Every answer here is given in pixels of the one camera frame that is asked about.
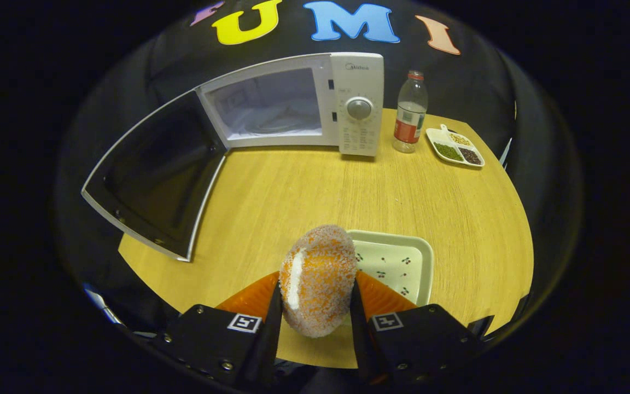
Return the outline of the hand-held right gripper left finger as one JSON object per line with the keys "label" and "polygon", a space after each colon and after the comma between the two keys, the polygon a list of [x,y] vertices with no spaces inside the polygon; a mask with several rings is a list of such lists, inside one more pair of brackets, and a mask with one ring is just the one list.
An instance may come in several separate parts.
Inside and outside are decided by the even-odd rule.
{"label": "hand-held right gripper left finger", "polygon": [[221,386],[268,387],[282,323],[278,279],[275,271],[218,306],[191,306],[151,340],[151,347]]}

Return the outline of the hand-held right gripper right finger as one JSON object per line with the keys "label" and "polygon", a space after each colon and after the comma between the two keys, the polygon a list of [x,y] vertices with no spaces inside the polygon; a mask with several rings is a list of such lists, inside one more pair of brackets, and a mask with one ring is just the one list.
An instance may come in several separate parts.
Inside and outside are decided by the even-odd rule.
{"label": "hand-held right gripper right finger", "polygon": [[417,306],[357,272],[350,304],[358,375],[370,386],[420,386],[464,367],[483,342],[437,304]]}

